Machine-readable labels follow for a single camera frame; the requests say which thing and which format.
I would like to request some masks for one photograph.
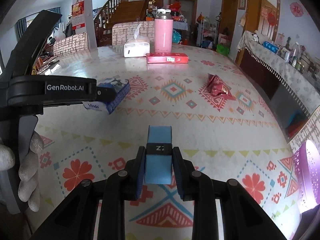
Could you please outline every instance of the gloved hand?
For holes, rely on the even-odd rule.
[[[38,155],[41,155],[44,149],[44,143],[40,135],[34,131],[31,141],[30,150],[26,157],[20,163],[18,196],[23,202],[28,201],[29,208],[37,212],[40,208],[40,190],[38,184]],[[12,150],[0,145],[0,171],[6,171],[14,166],[15,158]]]

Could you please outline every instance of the red snack bag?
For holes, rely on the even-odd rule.
[[[211,95],[224,99],[236,100],[229,90],[229,87],[217,75],[208,74],[207,89]]]

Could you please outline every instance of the picture frame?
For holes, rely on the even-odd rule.
[[[247,0],[238,0],[238,10],[245,10]]]

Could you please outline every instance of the metal bolt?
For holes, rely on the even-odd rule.
[[[118,172],[118,175],[119,175],[120,177],[127,176],[127,174],[128,174],[128,172],[125,171],[125,170],[122,170],[122,171],[119,171],[119,172]]]
[[[229,179],[229,184],[231,186],[237,186],[238,185],[238,181],[236,181],[235,179]]]
[[[194,177],[200,177],[201,176],[201,172],[200,171],[193,171],[191,174]]]
[[[84,179],[83,181],[81,181],[81,185],[84,187],[89,186],[91,183],[91,181],[89,179]]]

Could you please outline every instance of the pink thermos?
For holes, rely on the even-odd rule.
[[[172,31],[171,10],[158,9],[155,18],[155,52],[171,52]]]

